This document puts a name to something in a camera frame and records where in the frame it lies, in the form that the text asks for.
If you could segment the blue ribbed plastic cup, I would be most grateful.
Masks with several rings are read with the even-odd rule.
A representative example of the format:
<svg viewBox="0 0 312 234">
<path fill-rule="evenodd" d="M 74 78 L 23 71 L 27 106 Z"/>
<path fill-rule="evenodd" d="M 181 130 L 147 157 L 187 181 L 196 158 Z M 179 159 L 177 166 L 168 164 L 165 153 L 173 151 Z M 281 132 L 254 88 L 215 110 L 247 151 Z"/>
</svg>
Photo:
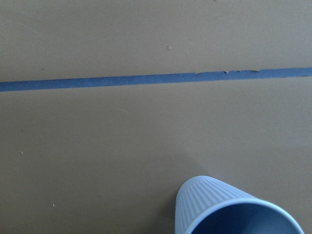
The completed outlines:
<svg viewBox="0 0 312 234">
<path fill-rule="evenodd" d="M 175 200 L 177 234 L 301 234 L 285 210 L 209 176 L 188 179 Z"/>
</svg>

